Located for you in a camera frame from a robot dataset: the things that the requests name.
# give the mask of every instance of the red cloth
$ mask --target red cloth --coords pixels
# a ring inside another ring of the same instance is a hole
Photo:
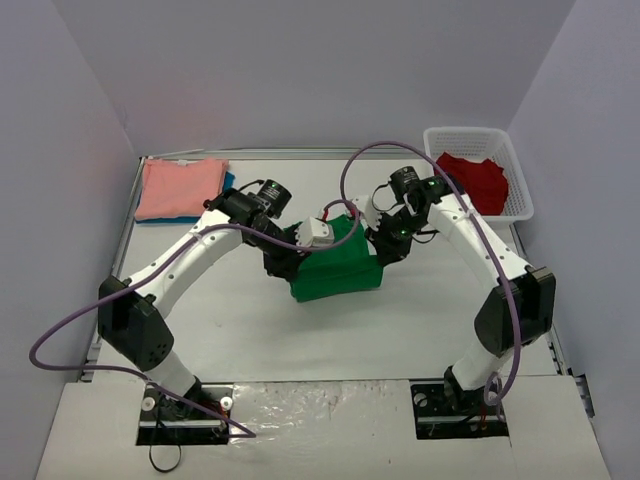
[[[502,213],[509,196],[509,183],[502,174],[502,167],[489,159],[474,163],[446,152],[438,159],[438,165],[464,187],[478,212],[482,215]]]

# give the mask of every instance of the pink cloth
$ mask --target pink cloth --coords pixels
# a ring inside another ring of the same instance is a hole
[[[187,165],[149,159],[142,171],[142,194],[136,220],[197,217],[203,202],[222,191],[229,162],[205,158]]]

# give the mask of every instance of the green towel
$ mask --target green towel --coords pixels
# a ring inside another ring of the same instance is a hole
[[[333,227],[335,241],[345,237],[353,221],[342,215],[327,222]],[[298,269],[298,277],[291,282],[291,295],[298,302],[339,293],[378,288],[382,283],[382,267],[375,255],[369,253],[362,225],[344,245],[313,253]]]

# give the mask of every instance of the wall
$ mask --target wall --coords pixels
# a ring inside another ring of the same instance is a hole
[[[136,162],[51,2],[2,2],[0,65],[0,476],[26,479],[69,379],[36,370],[27,351],[96,297]],[[68,328],[42,358],[81,361],[92,329]]]
[[[506,128],[574,0],[54,0],[138,153]]]
[[[620,479],[640,470],[638,25],[637,0],[578,0],[509,128],[536,207],[518,230],[558,276],[562,345]]]

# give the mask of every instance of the white laundry basket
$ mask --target white laundry basket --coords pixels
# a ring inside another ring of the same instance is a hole
[[[447,152],[471,162],[489,158],[504,168],[509,182],[509,196],[502,214],[486,215],[484,219],[493,225],[510,225],[533,216],[533,203],[520,162],[507,132],[497,128],[438,127],[424,132],[424,148],[427,155],[437,161]]]

